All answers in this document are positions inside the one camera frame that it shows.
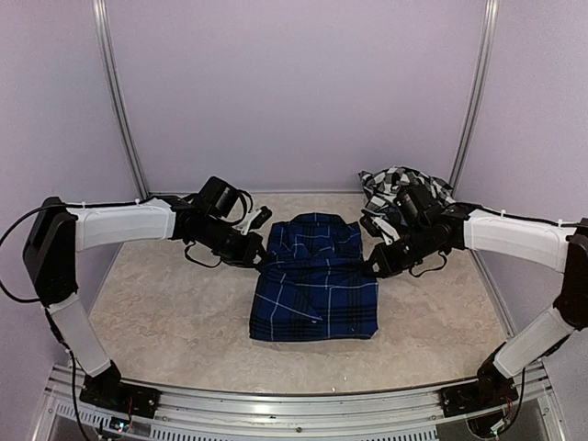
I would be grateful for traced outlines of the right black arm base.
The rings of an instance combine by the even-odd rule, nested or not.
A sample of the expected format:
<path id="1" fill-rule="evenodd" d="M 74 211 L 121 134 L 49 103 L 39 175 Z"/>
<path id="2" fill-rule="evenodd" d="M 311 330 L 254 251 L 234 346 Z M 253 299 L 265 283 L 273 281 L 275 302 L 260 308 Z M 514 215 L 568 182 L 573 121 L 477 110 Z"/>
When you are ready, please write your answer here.
<path id="1" fill-rule="evenodd" d="M 453 417 L 475 413 L 519 399 L 512 377 L 505 377 L 488 358 L 469 383 L 444 387 L 439 391 L 443 415 Z"/>

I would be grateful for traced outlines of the blue plaid long sleeve shirt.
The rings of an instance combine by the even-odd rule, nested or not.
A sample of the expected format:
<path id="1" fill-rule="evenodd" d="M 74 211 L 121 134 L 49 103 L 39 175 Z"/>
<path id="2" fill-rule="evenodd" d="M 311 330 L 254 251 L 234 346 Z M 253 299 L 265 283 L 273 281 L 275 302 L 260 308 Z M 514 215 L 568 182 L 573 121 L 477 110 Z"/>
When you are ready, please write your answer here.
<path id="1" fill-rule="evenodd" d="M 253 340 L 368 340 L 379 328 L 379 284 L 365 269 L 356 222 L 306 213 L 274 223 L 258 272 Z"/>

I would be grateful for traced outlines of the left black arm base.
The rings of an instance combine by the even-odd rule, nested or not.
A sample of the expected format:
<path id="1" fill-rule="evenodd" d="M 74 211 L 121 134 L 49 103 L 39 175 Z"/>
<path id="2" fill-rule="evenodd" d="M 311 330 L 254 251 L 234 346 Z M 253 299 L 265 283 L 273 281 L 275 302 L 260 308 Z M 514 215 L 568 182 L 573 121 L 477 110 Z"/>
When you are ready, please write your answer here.
<path id="1" fill-rule="evenodd" d="M 85 381 L 80 394 L 84 403 L 128 416 L 153 419 L 158 408 L 161 392 L 158 389 L 131 384 L 122 380 L 116 364 L 111 361 L 108 368 L 90 376 Z"/>

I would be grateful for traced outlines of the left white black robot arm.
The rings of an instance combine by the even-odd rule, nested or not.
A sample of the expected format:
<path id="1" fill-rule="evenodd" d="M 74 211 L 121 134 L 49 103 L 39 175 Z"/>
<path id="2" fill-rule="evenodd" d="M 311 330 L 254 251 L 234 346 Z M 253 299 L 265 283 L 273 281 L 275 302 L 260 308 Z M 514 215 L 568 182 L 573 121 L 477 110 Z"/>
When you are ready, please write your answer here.
<path id="1" fill-rule="evenodd" d="M 117 253 L 125 243 L 175 241 L 186 249 L 202 245 L 227 266 L 253 268 L 265 252 L 258 230 L 272 211 L 213 176 L 187 196 L 96 204 L 51 197 L 31 215 L 22 258 L 37 300 L 73 364 L 94 379 L 94 395 L 117 409 L 129 390 L 109 373 L 116 364 L 89 319 L 94 303 L 79 286 L 86 275 L 79 265 L 104 249 Z"/>

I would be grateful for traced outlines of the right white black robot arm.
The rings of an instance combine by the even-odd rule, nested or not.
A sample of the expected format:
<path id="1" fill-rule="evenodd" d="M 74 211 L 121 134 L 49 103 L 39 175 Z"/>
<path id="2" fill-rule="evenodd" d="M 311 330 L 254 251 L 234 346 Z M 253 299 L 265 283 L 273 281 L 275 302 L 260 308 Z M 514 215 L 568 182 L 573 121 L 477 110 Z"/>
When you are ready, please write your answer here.
<path id="1" fill-rule="evenodd" d="M 470 400 L 488 408 L 506 390 L 504 379 L 587 327 L 587 222 L 536 220 L 470 203 L 446 206 L 423 185 L 401 189 L 394 200 L 406 227 L 372 251 L 367 268 L 384 278 L 411 271 L 427 256 L 452 250 L 507 255 L 563 275 L 560 294 L 523 331 L 500 346 L 471 385 Z"/>

